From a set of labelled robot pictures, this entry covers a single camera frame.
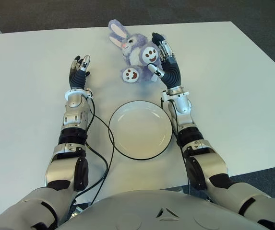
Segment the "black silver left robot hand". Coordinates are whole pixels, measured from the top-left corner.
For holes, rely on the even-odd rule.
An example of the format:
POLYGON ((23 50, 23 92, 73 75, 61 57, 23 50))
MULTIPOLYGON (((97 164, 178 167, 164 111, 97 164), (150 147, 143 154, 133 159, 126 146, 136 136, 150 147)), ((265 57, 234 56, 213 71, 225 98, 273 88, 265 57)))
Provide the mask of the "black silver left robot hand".
POLYGON ((90 56, 84 58, 77 56, 71 64, 69 73, 69 84, 71 89, 85 89, 86 77, 90 75, 87 68, 90 64, 90 56))

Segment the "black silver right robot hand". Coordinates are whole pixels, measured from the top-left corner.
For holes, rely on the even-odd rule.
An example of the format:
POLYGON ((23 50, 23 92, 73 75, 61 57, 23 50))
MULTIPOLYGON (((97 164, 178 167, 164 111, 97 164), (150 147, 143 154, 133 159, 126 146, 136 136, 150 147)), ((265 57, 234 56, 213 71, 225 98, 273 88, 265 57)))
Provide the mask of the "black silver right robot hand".
POLYGON ((168 41, 161 34, 153 32, 152 42, 159 48, 161 67, 154 63, 149 63, 147 64, 148 69, 161 79, 167 89, 180 86, 180 69, 168 41))

